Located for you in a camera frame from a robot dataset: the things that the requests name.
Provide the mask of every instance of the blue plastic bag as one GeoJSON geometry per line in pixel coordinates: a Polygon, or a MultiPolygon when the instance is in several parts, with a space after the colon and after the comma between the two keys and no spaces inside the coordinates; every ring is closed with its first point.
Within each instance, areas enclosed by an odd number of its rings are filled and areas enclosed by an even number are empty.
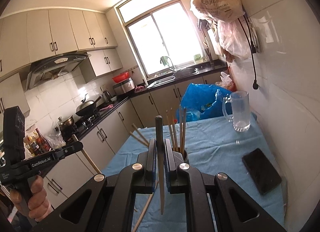
{"type": "MultiPolygon", "coordinates": [[[[231,91],[216,85],[190,84],[181,100],[181,107],[187,108],[186,121],[192,122],[223,116],[223,98],[231,91]]],[[[226,104],[228,114],[232,114],[231,104],[226,104]]],[[[179,121],[179,110],[176,112],[179,121]]]]}

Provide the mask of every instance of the glass mug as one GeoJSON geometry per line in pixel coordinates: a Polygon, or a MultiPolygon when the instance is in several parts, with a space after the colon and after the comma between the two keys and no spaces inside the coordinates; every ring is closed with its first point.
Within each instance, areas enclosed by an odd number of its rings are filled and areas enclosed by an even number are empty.
{"type": "Polygon", "coordinates": [[[231,93],[230,97],[224,97],[222,112],[229,122],[233,121],[233,128],[237,132],[248,130],[250,128],[249,94],[245,91],[237,91],[231,93]],[[232,116],[227,114],[227,103],[231,103],[232,116]]]}

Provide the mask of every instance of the blue tablecloth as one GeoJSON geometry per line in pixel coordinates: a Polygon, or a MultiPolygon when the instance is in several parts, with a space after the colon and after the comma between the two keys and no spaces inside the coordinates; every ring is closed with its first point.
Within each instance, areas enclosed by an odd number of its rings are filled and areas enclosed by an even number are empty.
{"type": "MultiPolygon", "coordinates": [[[[176,125],[179,140],[179,125],[176,125]]],[[[145,128],[141,133],[147,138],[155,138],[155,128],[145,128]]],[[[163,128],[164,138],[170,138],[168,126],[163,128]]],[[[232,123],[224,117],[205,119],[186,123],[185,149],[190,165],[201,172],[215,175],[227,173],[261,207],[263,207],[282,226],[284,225],[283,196],[279,185],[266,195],[260,195],[247,169],[242,156],[260,148],[272,164],[275,159],[256,121],[251,117],[251,127],[247,132],[237,133],[232,123]]],[[[129,137],[109,165],[102,171],[106,176],[119,173],[124,167],[135,163],[138,154],[147,148],[129,137]]],[[[160,214],[159,188],[152,198],[149,208],[137,231],[186,231],[184,194],[171,195],[165,188],[164,214],[160,214]]],[[[136,224],[149,195],[137,195],[132,228],[136,224]]]]}

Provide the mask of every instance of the red plastic bowl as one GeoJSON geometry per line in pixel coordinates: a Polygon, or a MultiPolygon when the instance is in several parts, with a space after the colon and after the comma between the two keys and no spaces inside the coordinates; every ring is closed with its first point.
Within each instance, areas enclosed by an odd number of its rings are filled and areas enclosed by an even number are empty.
{"type": "Polygon", "coordinates": [[[112,80],[116,83],[120,83],[128,78],[129,78],[129,72],[125,72],[125,73],[122,73],[121,75],[113,77],[112,80]]]}

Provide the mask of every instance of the power cord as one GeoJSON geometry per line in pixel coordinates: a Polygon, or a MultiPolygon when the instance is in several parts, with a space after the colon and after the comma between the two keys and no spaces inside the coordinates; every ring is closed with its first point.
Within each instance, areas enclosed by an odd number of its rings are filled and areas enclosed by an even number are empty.
{"type": "Polygon", "coordinates": [[[255,46],[253,44],[253,41],[252,41],[251,30],[250,30],[247,18],[245,16],[243,16],[243,17],[244,17],[245,23],[247,24],[247,27],[248,27],[250,41],[249,41],[248,35],[245,32],[244,27],[242,26],[242,23],[241,23],[239,18],[238,18],[238,21],[239,21],[239,23],[240,23],[240,25],[241,25],[241,27],[243,29],[243,32],[245,34],[245,37],[247,38],[247,41],[248,41],[248,44],[249,44],[249,47],[250,47],[250,52],[251,52],[251,57],[252,57],[252,65],[253,65],[253,71],[254,71],[254,81],[253,81],[252,87],[253,87],[254,90],[257,90],[259,88],[259,85],[257,84],[257,73],[256,73],[256,67],[254,65],[254,59],[253,59],[253,54],[257,53],[257,51],[256,51],[256,48],[255,48],[255,46]]]}

